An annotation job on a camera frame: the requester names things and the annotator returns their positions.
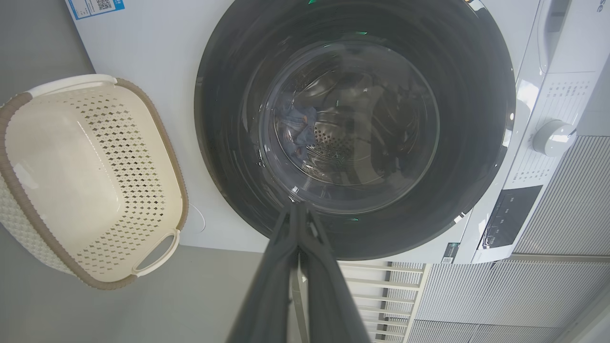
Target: laundry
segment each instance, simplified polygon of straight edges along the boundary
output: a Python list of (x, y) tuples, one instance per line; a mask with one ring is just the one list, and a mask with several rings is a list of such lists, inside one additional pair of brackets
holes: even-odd
[(318, 112), (313, 107), (291, 108), (282, 117), (285, 126), (281, 135), (284, 151), (303, 161), (307, 158), (307, 146), (315, 144), (314, 126), (318, 120)]

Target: front-load washing machine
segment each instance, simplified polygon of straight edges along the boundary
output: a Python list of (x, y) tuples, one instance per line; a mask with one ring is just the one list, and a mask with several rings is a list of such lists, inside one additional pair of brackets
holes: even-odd
[(181, 243), (229, 250), (307, 201), (340, 259), (508, 257), (610, 51), (598, 0), (66, 2), (159, 110)]

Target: washing machine door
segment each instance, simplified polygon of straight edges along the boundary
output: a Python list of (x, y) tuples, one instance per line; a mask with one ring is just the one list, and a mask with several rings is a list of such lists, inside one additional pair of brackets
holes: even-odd
[(236, 0), (195, 95), (225, 199), (266, 236), (287, 201), (313, 204), (340, 259), (447, 230), (493, 180), (515, 107), (508, 49), (477, 3)]

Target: control knob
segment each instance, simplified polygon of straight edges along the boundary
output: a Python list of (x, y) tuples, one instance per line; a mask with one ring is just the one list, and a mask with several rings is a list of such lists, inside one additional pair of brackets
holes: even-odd
[(576, 140), (576, 127), (561, 120), (550, 121), (538, 130), (532, 143), (534, 150), (548, 157), (559, 157)]

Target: plastic laundry basket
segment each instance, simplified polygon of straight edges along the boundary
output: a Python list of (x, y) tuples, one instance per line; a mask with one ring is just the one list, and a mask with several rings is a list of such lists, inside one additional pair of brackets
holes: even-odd
[[(0, 108), (0, 222), (43, 263), (99, 289), (162, 265), (188, 201), (150, 99), (108, 75), (76, 76)], [(167, 237), (171, 247), (138, 269)]]

